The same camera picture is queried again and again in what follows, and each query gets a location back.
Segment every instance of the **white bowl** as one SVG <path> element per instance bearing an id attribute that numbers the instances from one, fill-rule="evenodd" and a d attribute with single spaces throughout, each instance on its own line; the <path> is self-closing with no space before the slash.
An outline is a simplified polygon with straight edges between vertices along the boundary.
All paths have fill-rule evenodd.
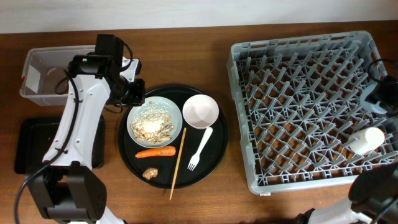
<path id="1" fill-rule="evenodd" d="M 195 95 L 189 98 L 182 108 L 185 121 L 197 129 L 205 129 L 216 122 L 218 105 L 215 100 L 206 95 Z"/>
<path id="2" fill-rule="evenodd" d="M 162 141 L 158 143 L 150 143 L 142 140 L 137 140 L 136 135 L 134 135 L 130 125 L 134 121 L 134 118 L 141 114 L 143 111 L 148 109 L 151 106 L 156 106 L 158 108 L 162 108 L 167 112 L 167 114 L 170 117 L 170 121 L 174 125 L 174 129 L 170 132 L 170 140 L 167 141 Z M 127 131 L 132 138 L 138 145 L 147 147 L 147 148 L 158 148 L 158 147 L 163 147 L 167 146 L 170 144 L 177 136 L 180 134 L 182 128 L 182 116 L 181 116 L 181 111 L 178 108 L 178 106 L 171 100 L 160 97 L 160 96 L 152 96 L 145 98 L 145 103 L 142 106 L 136 106 L 133 107 L 130 112 L 129 116 L 127 117 Z"/>

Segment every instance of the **gray dish rack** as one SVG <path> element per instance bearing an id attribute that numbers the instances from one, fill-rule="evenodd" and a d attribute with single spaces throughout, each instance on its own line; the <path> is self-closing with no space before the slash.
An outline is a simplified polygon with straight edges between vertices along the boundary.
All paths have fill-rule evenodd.
<path id="1" fill-rule="evenodd" d="M 363 171 L 396 161 L 396 125 L 365 111 L 359 96 L 380 58 L 368 32 L 234 44 L 227 69 L 254 194 L 350 184 Z M 387 75 L 383 64 L 375 77 Z M 348 137 L 370 126 L 386 141 L 358 155 Z"/>

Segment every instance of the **fork handle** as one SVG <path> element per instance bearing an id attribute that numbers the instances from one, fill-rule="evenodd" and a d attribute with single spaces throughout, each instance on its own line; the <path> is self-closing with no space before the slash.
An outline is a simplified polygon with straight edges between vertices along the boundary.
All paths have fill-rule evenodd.
<path id="1" fill-rule="evenodd" d="M 210 136 L 211 136 L 212 133 L 213 133 L 213 128 L 211 128 L 211 127 L 206 128 L 206 131 L 205 131 L 205 133 L 203 134 L 203 137 L 202 137 L 202 139 L 201 139 L 201 141 L 200 141 L 199 148 L 198 148 L 196 154 L 199 155 L 199 154 L 201 153 L 201 151 L 202 151 L 203 148 L 205 147 L 205 144 L 206 144 L 206 142 L 209 140 L 209 138 L 210 138 Z"/>

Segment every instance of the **round black tray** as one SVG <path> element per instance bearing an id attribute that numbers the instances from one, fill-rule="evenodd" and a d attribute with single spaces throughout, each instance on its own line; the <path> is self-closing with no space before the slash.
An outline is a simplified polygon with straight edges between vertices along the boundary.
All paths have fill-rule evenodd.
<path id="1" fill-rule="evenodd" d="M 189 86 L 173 85 L 152 90 L 146 94 L 146 97 L 163 96 L 172 100 L 180 108 L 180 111 L 182 111 L 182 107 L 186 100 L 197 94 L 202 94 L 202 92 Z M 135 143 L 127 132 L 126 122 L 130 110 L 131 108 L 125 112 L 120 124 L 118 137 L 119 151 L 125 165 L 129 168 L 129 170 L 145 183 L 148 183 L 154 187 L 171 189 L 183 128 L 187 128 L 187 133 L 185 135 L 180 167 L 178 169 L 178 175 L 175 181 L 176 189 L 187 187 L 203 180 L 210 175 L 211 172 L 215 170 L 217 165 L 221 162 L 228 143 L 228 127 L 224 114 L 221 110 L 217 121 L 211 126 L 213 128 L 213 134 L 210 136 L 206 146 L 201 152 L 200 162 L 193 171 L 188 170 L 187 167 L 191 157 L 198 149 L 205 130 L 197 130 L 187 124 L 184 120 L 182 124 L 183 128 L 180 131 L 180 134 L 170 144 L 171 146 L 175 146 L 177 150 L 175 156 L 137 159 L 135 157 L 136 153 L 145 150 L 146 148 Z M 146 180 L 143 178 L 142 174 L 148 167 L 157 168 L 159 170 L 158 176 L 152 178 L 151 180 Z"/>

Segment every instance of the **chopstick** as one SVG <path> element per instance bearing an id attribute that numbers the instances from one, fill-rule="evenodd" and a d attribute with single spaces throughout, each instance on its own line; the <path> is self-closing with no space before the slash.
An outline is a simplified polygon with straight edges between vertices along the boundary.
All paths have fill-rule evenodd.
<path id="1" fill-rule="evenodd" d="M 178 172 L 178 167 L 179 167 L 179 165 L 180 165 L 180 159 L 181 159 L 181 153 L 182 153 L 182 146 L 184 145 L 184 139 L 185 139 L 185 133 L 186 133 L 186 132 L 187 132 L 187 128 L 184 128 L 184 131 L 183 131 L 183 133 L 182 133 L 180 151 L 178 152 L 178 157 L 177 157 L 177 164 L 175 165 L 175 171 L 174 171 L 174 177 L 173 177 L 173 184 L 172 184 L 172 191 L 170 192 L 170 198 L 169 198 L 169 200 L 172 199 L 173 190 L 174 190 L 174 185 L 175 185 L 175 179 L 177 178 L 177 172 Z"/>

